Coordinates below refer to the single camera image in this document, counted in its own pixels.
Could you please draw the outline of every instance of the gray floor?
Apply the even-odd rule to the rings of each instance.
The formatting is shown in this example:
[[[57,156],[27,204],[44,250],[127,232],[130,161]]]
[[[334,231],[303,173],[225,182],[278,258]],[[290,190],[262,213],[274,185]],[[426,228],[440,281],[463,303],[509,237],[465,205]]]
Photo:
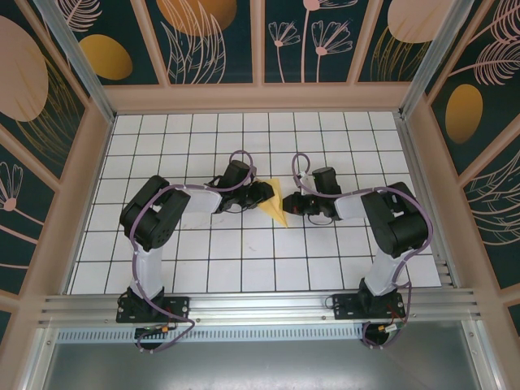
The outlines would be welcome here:
[[[359,340],[184,343],[155,356],[61,344],[45,389],[478,389],[468,352],[459,323],[411,323],[383,351]]]

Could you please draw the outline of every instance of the yellow paper cone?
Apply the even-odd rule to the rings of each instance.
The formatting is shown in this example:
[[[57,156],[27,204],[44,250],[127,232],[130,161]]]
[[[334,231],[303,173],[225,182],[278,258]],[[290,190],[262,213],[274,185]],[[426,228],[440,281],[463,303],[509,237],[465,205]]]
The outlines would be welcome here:
[[[284,199],[282,198],[280,181],[278,178],[273,178],[267,180],[266,183],[268,183],[273,188],[275,196],[260,203],[258,207],[260,207],[261,210],[270,215],[275,221],[286,228],[287,221],[285,220],[285,213],[283,208]]]

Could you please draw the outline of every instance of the enclosure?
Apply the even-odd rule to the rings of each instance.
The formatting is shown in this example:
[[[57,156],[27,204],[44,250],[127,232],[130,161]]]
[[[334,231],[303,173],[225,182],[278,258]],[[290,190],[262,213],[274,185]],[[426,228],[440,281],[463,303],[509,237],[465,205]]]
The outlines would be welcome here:
[[[2,2],[0,388],[520,386],[519,38],[518,0]],[[182,215],[160,279],[195,328],[140,354],[119,217],[237,150],[279,203]],[[296,153],[431,219],[393,346],[327,304],[380,245],[368,217],[281,210]]]

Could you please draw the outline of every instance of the black mounting plate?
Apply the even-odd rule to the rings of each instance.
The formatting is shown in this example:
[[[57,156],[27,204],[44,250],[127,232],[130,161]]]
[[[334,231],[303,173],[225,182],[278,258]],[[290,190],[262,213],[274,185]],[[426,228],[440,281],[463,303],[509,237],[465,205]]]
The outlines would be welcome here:
[[[172,314],[187,318],[189,313],[189,298],[188,297],[164,297],[160,307],[166,311],[171,311]],[[168,317],[161,313],[153,313],[139,310],[135,306],[135,301],[132,298],[122,297],[119,299],[119,307],[117,316],[115,317],[117,323],[167,323]]]
[[[388,294],[387,296],[378,297],[386,301],[380,302],[385,310],[373,311],[367,313],[359,300],[356,292],[350,294],[334,294],[332,302],[326,302],[329,307],[334,308],[334,319],[391,319],[392,312],[388,310],[387,305],[401,317],[405,317],[405,306],[403,297],[400,293]]]

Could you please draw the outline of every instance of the white grid mat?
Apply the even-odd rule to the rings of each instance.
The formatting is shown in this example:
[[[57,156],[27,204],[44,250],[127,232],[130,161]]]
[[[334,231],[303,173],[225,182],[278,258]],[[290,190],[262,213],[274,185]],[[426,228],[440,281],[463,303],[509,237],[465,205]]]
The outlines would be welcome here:
[[[258,177],[279,177],[296,191],[291,159],[311,170],[334,167],[343,192],[404,181],[413,191],[390,112],[297,112],[118,116],[69,293],[122,293],[132,251],[119,214],[152,175],[202,184],[223,174],[229,154],[253,155]],[[357,288],[376,245],[364,219],[314,226],[286,214],[289,228],[259,209],[243,214],[186,214],[163,250],[167,293],[235,293]],[[431,251],[400,276],[438,287]]]

